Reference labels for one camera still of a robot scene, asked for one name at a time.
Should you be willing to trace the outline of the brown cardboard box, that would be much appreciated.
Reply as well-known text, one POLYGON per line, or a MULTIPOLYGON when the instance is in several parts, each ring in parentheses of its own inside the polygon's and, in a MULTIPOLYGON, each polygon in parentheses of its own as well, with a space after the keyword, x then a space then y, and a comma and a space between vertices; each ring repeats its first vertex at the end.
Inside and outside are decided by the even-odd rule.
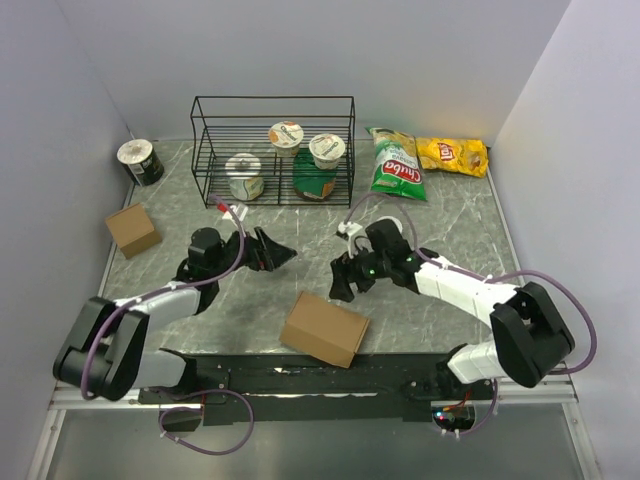
POLYGON ((282 344, 348 369, 370 320, 308 292, 301 292, 280 333, 282 344))

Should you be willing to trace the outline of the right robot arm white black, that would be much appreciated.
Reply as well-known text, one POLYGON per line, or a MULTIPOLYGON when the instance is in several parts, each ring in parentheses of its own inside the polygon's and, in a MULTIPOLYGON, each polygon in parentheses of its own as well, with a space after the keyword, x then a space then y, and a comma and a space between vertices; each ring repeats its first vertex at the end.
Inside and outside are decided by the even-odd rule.
POLYGON ((490 328, 490 340, 454 348, 437 374, 437 386, 456 399, 480 380, 509 378, 533 388, 573 351, 575 341, 545 288, 492 282, 436 252, 414 250, 398 219, 382 217, 367 227, 342 222, 337 236, 348 243, 331 261, 330 298, 344 302, 369 291, 379 279, 444 301, 490 328))

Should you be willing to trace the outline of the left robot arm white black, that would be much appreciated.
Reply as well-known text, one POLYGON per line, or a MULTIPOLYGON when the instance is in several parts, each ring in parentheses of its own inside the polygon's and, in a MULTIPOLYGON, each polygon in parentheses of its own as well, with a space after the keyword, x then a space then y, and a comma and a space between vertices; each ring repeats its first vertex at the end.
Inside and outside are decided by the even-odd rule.
POLYGON ((149 329, 202 313, 219 293, 219 281, 242 267, 272 272, 296 256, 260 227, 253 234, 238 229, 228 240, 215 228, 198 229, 165 286, 129 299, 86 301, 54 360, 53 376, 87 400, 116 401, 135 386, 162 386, 174 401, 188 401, 198 389, 195 369, 181 354, 147 351, 149 329))

